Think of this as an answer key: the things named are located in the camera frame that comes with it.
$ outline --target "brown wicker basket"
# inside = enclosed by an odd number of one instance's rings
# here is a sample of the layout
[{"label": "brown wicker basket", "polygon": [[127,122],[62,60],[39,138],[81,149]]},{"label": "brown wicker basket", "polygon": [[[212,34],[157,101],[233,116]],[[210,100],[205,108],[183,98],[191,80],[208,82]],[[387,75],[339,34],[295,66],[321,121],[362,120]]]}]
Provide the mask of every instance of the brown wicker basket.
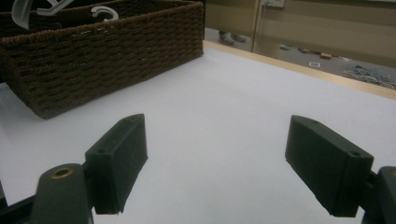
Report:
[{"label": "brown wicker basket", "polygon": [[124,0],[117,21],[91,8],[30,17],[30,30],[0,13],[0,75],[39,117],[49,119],[155,77],[203,54],[203,4]]}]

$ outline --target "table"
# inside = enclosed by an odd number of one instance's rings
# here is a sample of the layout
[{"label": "table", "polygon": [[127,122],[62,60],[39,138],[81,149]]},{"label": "table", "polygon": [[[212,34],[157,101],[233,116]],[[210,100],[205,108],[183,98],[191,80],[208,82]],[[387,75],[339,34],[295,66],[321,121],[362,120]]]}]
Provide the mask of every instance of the table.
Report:
[{"label": "table", "polygon": [[395,165],[396,94],[205,42],[205,55],[49,120],[0,85],[0,179],[9,204],[144,113],[148,161],[123,214],[101,223],[361,223],[331,217],[285,161],[291,115],[316,119]]}]

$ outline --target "floor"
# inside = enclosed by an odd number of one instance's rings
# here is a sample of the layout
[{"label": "floor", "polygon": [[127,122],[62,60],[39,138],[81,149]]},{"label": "floor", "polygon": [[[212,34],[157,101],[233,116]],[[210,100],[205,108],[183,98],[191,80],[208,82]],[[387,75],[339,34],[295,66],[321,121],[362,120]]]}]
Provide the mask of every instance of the floor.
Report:
[{"label": "floor", "polygon": [[[219,31],[205,28],[205,40],[219,43]],[[250,51],[250,38],[247,37],[246,42],[235,42],[230,47]],[[280,49],[279,60],[396,90],[396,68],[339,56],[323,59],[317,52],[290,46],[281,46]]]}]

